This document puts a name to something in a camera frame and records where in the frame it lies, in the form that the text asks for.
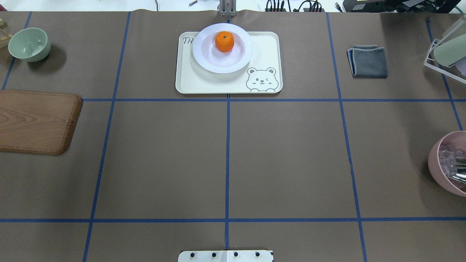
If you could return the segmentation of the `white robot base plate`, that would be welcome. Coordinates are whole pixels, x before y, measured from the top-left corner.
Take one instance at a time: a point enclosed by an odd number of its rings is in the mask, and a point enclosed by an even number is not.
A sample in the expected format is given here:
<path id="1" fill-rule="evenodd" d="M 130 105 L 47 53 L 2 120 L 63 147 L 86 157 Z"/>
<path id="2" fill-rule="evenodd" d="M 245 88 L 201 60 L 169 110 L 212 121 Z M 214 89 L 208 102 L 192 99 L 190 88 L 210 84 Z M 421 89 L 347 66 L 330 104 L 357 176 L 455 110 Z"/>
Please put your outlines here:
<path id="1" fill-rule="evenodd" d="M 273 262 L 269 250 L 199 250 L 182 251 L 178 262 Z"/>

